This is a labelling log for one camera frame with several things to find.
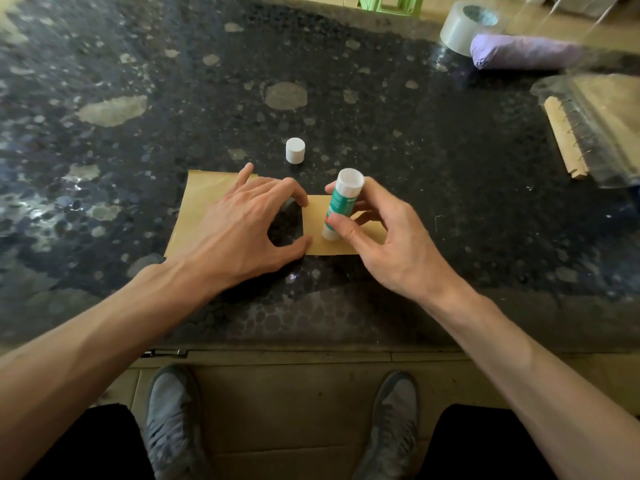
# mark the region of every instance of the glue stick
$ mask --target glue stick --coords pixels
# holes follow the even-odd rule
[[[360,194],[363,185],[364,176],[358,170],[353,168],[343,168],[340,170],[338,179],[335,181],[333,194],[331,195],[329,210],[326,211],[326,217],[324,218],[322,236],[325,239],[335,241],[340,237],[338,233],[326,223],[326,219],[334,212],[350,217],[353,204],[356,202],[356,198]]]

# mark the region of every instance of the speckled stone surface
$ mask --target speckled stone surface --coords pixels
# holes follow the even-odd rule
[[[436,25],[280,0],[23,0],[9,17],[26,39],[0,48],[0,341],[50,330],[161,262],[188,169],[252,161],[309,193],[347,166],[379,179],[556,351],[640,346],[632,192],[570,181],[529,94],[537,75],[477,73],[433,42]],[[297,89],[274,99],[282,82]],[[300,166],[284,158],[293,136]],[[270,235],[300,234],[293,204]],[[357,256],[243,283],[163,343],[452,344]]]

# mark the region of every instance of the hand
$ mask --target hand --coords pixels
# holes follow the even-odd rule
[[[335,182],[325,190],[332,193]],[[356,219],[332,213],[328,223],[360,254],[362,262],[377,281],[418,302],[425,308],[440,306],[460,278],[445,261],[424,228],[420,217],[407,202],[391,195],[371,177],[365,183],[354,212],[363,211]],[[361,225],[380,221],[388,234],[384,244],[367,236]]]
[[[188,262],[189,272],[208,284],[205,298],[254,278],[279,270],[301,258],[311,236],[302,236],[278,248],[267,237],[267,229],[281,206],[293,197],[308,205],[307,193],[293,179],[257,177],[250,182],[253,165],[240,170],[234,186],[206,213],[192,246],[167,259]]]

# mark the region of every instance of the gray sneaker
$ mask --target gray sneaker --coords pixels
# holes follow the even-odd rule
[[[156,480],[211,480],[202,448],[198,384],[186,367],[167,365],[151,380],[145,443]]]
[[[371,437],[351,480],[396,480],[406,474],[418,428],[418,387],[406,372],[391,372],[373,404]]]

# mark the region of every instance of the black pants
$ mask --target black pants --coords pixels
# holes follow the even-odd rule
[[[121,404],[84,412],[27,479],[154,478],[140,430]],[[556,476],[516,415],[506,409],[453,404],[440,416],[416,479]]]

